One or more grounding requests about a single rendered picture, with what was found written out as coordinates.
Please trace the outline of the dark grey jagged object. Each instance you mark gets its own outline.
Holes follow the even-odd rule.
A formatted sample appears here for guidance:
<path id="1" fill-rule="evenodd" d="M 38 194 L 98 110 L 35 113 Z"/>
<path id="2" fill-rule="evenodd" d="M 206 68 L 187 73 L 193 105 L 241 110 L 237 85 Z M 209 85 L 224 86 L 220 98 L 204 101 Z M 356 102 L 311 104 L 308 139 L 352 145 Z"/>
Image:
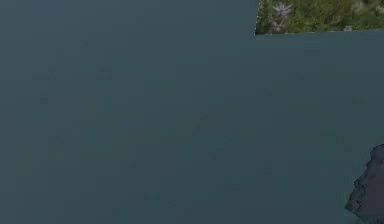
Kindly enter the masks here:
<path id="1" fill-rule="evenodd" d="M 354 182 L 345 209 L 364 224 L 384 224 L 384 144 L 370 152 L 364 172 Z"/>

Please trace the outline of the green foliage wall picture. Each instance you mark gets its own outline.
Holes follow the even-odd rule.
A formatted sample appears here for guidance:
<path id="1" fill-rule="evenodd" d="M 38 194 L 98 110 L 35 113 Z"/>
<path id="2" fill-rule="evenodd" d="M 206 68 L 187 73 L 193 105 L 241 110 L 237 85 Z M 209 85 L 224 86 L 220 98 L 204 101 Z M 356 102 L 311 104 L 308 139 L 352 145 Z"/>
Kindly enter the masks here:
<path id="1" fill-rule="evenodd" d="M 384 0 L 259 0 L 256 35 L 384 29 Z"/>

